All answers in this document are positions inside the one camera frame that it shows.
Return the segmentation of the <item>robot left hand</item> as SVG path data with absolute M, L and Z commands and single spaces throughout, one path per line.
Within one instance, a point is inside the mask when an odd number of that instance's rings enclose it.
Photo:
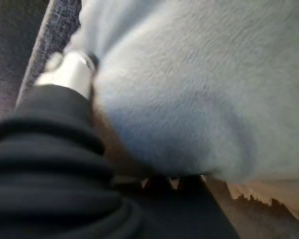
M 90 116 L 96 59 L 55 54 L 28 97 L 0 120 L 0 239 L 236 239 L 198 176 L 176 191 L 113 183 Z

